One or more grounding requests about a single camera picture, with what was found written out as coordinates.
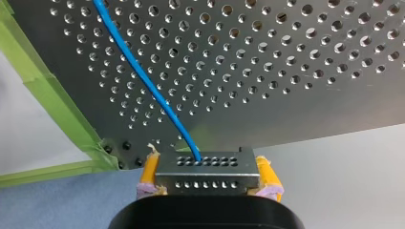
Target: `perforated metal sheet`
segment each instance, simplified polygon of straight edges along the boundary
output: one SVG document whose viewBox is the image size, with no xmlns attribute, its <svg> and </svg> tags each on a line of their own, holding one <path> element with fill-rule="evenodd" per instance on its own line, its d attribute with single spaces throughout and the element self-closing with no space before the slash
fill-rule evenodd
<svg viewBox="0 0 405 229">
<path fill-rule="evenodd" d="M 15 18 L 128 168 L 178 132 L 91 1 L 10 0 Z M 402 1 L 108 1 L 200 148 L 235 150 L 405 121 Z"/>
</svg>

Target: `black device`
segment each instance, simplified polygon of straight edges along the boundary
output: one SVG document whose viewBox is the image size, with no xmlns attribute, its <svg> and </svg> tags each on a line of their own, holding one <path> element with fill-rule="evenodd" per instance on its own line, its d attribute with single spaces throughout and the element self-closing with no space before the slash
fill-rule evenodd
<svg viewBox="0 0 405 229">
<path fill-rule="evenodd" d="M 283 204 L 254 196 L 154 196 L 122 209 L 109 229 L 304 229 Z"/>
</svg>

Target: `blue cable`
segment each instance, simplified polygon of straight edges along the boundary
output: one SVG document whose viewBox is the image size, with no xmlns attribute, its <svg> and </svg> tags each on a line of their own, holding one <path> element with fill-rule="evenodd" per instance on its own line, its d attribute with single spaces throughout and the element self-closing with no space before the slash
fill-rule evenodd
<svg viewBox="0 0 405 229">
<path fill-rule="evenodd" d="M 148 77 L 146 72 L 142 69 L 142 67 L 139 65 L 138 61 L 136 58 L 131 54 L 131 51 L 128 49 L 128 47 L 125 44 L 125 41 L 122 39 L 121 35 L 119 34 L 116 25 L 113 23 L 111 20 L 111 17 L 107 11 L 107 9 L 104 7 L 103 0 L 94 0 L 93 1 L 98 13 L 100 14 L 105 27 L 107 30 L 110 32 L 110 34 L 113 36 L 114 40 L 116 41 L 117 45 L 121 49 L 122 53 L 125 55 L 126 59 L 128 60 L 129 64 L 131 67 L 137 72 L 139 75 L 140 79 L 142 82 L 145 84 L 145 86 L 148 88 L 149 92 L 152 93 L 154 98 L 158 101 L 158 103 L 161 105 L 161 107 L 164 109 L 164 111 L 167 113 L 167 116 L 172 120 L 173 124 L 177 127 L 181 135 L 184 137 L 185 142 L 187 142 L 188 147 L 190 147 L 191 152 L 193 153 L 193 156 L 195 160 L 201 160 L 200 152 L 199 149 L 197 148 L 196 144 L 194 143 L 193 139 L 191 138 L 190 134 L 185 130 L 184 126 L 181 124 L 179 119 L 176 117 L 176 114 L 173 112 L 173 110 L 170 108 L 169 105 L 166 104 L 166 101 L 164 97 L 160 94 L 154 83 L 151 81 L 151 79 Z"/>
</svg>

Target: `black screw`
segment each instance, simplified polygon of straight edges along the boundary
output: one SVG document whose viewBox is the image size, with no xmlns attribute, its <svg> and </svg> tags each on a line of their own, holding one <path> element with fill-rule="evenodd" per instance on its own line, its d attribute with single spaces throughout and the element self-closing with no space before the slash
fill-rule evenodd
<svg viewBox="0 0 405 229">
<path fill-rule="evenodd" d="M 124 163 L 122 163 L 121 161 L 118 162 L 118 168 L 119 169 L 123 169 L 124 168 Z"/>
<path fill-rule="evenodd" d="M 113 148 L 111 148 L 111 146 L 104 146 L 104 151 L 107 153 L 107 154 L 110 154 L 111 152 L 113 152 Z"/>
<path fill-rule="evenodd" d="M 142 164 L 143 164 L 143 161 L 142 161 L 142 159 L 140 159 L 140 158 L 137 158 L 136 160 L 135 160 L 135 164 L 137 165 L 137 166 L 142 166 Z"/>
<path fill-rule="evenodd" d="M 130 150 L 131 149 L 131 143 L 129 143 L 128 141 L 125 141 L 124 143 L 122 143 L 122 149 Z"/>
</svg>

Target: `metal connector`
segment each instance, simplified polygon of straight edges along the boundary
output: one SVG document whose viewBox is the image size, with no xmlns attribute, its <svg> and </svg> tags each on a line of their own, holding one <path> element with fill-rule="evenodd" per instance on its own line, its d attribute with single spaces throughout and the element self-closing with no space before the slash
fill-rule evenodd
<svg viewBox="0 0 405 229">
<path fill-rule="evenodd" d="M 259 186 L 259 171 L 253 151 L 202 152 L 202 161 L 189 153 L 160 155 L 156 184 L 169 195 L 242 195 Z"/>
</svg>

